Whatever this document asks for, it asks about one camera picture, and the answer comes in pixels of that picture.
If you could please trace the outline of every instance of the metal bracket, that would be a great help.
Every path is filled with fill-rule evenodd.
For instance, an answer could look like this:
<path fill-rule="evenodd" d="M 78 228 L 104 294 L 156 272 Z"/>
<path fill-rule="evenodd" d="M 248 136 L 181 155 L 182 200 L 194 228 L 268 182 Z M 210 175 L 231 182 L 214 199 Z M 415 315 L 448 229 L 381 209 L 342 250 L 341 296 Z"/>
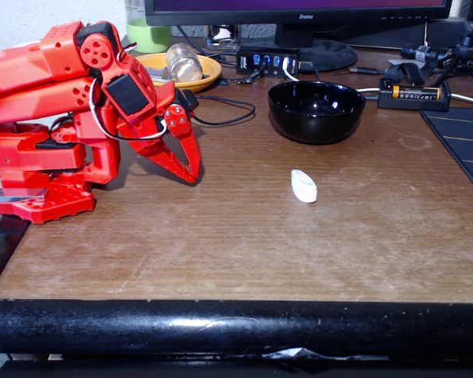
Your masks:
<path fill-rule="evenodd" d="M 47 189 L 22 189 L 7 187 L 0 189 L 0 202 L 17 202 L 25 199 L 44 200 Z"/>

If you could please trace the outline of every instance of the green container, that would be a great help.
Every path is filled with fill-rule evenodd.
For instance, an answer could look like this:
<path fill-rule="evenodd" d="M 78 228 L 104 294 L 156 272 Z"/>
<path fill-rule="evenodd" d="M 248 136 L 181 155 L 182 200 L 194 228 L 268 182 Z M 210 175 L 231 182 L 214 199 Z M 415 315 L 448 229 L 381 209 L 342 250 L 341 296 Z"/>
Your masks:
<path fill-rule="evenodd" d="M 148 26 L 145 17 L 130 20 L 126 24 L 130 43 L 137 43 L 139 53 L 164 53 L 172 42 L 170 26 Z"/>

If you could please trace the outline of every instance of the cable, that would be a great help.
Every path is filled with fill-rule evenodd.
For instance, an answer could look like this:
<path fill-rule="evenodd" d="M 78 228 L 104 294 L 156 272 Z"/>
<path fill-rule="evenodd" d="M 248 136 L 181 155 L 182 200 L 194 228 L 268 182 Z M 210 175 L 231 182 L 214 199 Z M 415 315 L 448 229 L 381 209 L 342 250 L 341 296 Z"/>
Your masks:
<path fill-rule="evenodd" d="M 119 53 L 117 54 L 117 60 L 118 61 L 121 61 L 121 55 L 126 51 L 128 52 L 128 50 L 134 50 L 136 49 L 138 46 L 137 43 L 130 43 L 129 45 L 127 45 L 126 47 L 123 47 L 121 51 L 119 51 Z"/>
<path fill-rule="evenodd" d="M 181 34 L 184 36 L 184 38 L 186 38 L 186 40 L 189 42 L 189 44 L 191 46 L 193 46 L 200 54 L 202 54 L 204 57 L 208 57 L 210 56 L 209 53 L 207 53 L 206 51 L 203 51 L 202 49 L 200 49 L 196 43 L 193 42 L 193 40 L 189 37 L 189 35 L 184 31 L 184 29 L 177 25 L 177 29 L 179 29 L 179 32 L 181 32 Z M 213 54 L 211 56 L 213 56 L 213 59 L 215 61 L 218 61 L 219 63 L 221 63 L 222 65 L 231 65 L 232 67 L 236 67 L 237 66 L 237 63 L 236 62 L 230 62 L 230 61 L 225 61 L 223 59 L 217 59 L 215 56 L 218 56 L 218 55 L 223 55 L 224 53 L 220 53 L 220 54 Z"/>
<path fill-rule="evenodd" d="M 360 92 L 360 93 L 364 93 L 364 92 L 379 92 L 380 89 L 378 88 L 364 88 L 364 89 L 356 89 L 356 91 Z"/>
<path fill-rule="evenodd" d="M 292 81 L 299 81 L 296 77 L 294 77 L 293 75 L 289 73 L 289 71 L 287 70 L 288 65 L 289 65 L 289 58 L 285 57 L 284 61 L 282 62 L 282 70 L 284 71 L 284 74 Z"/>
<path fill-rule="evenodd" d="M 49 128 L 49 138 L 52 139 L 51 134 L 54 130 L 56 130 L 56 126 L 64 124 L 67 120 L 73 120 L 73 114 L 68 113 L 66 116 L 62 116 L 54 120 Z"/>
<path fill-rule="evenodd" d="M 229 56 L 229 57 L 235 57 L 237 55 L 236 51 L 226 51 L 225 53 L 219 53 L 219 54 L 210 54 L 206 55 L 206 57 L 219 57 L 219 56 Z"/>
<path fill-rule="evenodd" d="M 461 100 L 461 101 L 465 101 L 465 102 L 473 102 L 473 98 L 462 96 L 460 94 L 455 94 L 455 93 L 452 93 L 452 98 L 455 98 L 455 99 Z"/>
<path fill-rule="evenodd" d="M 232 120 L 224 120 L 222 122 L 210 122 L 208 120 L 202 120 L 202 119 L 198 118 L 197 116 L 193 117 L 198 122 L 200 122 L 202 124 L 207 124 L 209 126 L 223 126 L 225 124 L 233 124 L 235 122 L 238 122 L 239 120 L 243 120 L 245 118 L 248 118 L 252 114 L 255 113 L 255 105 L 252 102 L 241 101 L 241 100 L 233 100 L 231 98 L 223 98 L 223 97 L 216 97 L 216 96 L 196 96 L 196 98 L 204 99 L 204 100 L 214 100 L 214 101 L 220 101 L 220 102 L 229 102 L 231 104 L 237 104 L 237 105 L 247 105 L 247 106 L 250 106 L 252 108 L 251 110 L 249 110 L 249 112 L 247 114 L 244 114 L 243 116 L 237 117 L 237 118 L 232 119 Z"/>
<path fill-rule="evenodd" d="M 315 70 L 315 78 L 317 81 L 321 81 L 321 76 L 318 74 L 318 69 L 314 65 L 312 65 L 312 68 Z"/>
<path fill-rule="evenodd" d="M 98 81 L 98 77 L 93 80 L 89 88 L 89 109 L 91 111 L 91 114 L 93 115 L 93 118 L 95 118 L 95 122 L 97 126 L 99 127 L 100 130 L 102 130 L 103 134 L 107 135 L 109 138 L 116 139 L 116 140 L 124 140 L 126 142 L 136 141 L 136 140 L 159 139 L 163 135 L 165 135 L 166 131 L 168 130 L 168 128 L 166 127 L 165 120 L 161 120 L 163 129 L 160 132 L 157 132 L 156 134 L 153 134 L 151 136 L 144 136 L 142 138 L 123 138 L 122 136 L 111 134 L 105 127 L 103 127 L 102 123 L 100 122 L 100 117 L 96 113 L 94 95 L 95 95 L 95 84 L 97 81 Z"/>
<path fill-rule="evenodd" d="M 234 78 L 234 79 L 223 79 L 221 81 L 221 84 L 222 85 L 228 85 L 230 83 L 253 84 L 254 79 L 256 77 L 259 77 L 259 76 L 263 75 L 263 72 L 264 72 L 265 68 L 268 66 L 269 63 L 270 63 L 270 57 L 268 57 L 268 60 L 266 60 L 266 61 L 263 59 L 263 62 L 261 63 L 261 65 L 259 67 L 259 70 L 254 71 L 251 75 L 245 76 L 245 77 L 237 77 L 237 78 Z"/>

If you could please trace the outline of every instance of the white wall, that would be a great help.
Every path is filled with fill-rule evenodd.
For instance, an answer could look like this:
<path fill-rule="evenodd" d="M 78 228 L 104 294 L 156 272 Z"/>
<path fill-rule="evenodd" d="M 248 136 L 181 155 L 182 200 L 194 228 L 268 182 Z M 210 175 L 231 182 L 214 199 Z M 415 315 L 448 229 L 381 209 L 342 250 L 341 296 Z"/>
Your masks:
<path fill-rule="evenodd" d="M 453 0 L 459 15 L 470 0 Z M 51 26 L 107 20 L 125 34 L 125 0 L 0 0 L 0 49 L 41 39 Z"/>

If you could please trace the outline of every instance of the black pipe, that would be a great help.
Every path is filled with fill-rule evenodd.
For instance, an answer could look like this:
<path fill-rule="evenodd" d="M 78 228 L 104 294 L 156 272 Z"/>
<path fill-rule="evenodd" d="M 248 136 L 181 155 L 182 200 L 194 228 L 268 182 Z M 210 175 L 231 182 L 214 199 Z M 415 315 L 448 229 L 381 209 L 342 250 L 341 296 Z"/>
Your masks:
<path fill-rule="evenodd" d="M 473 355 L 473 305 L 0 301 L 1 353 Z"/>

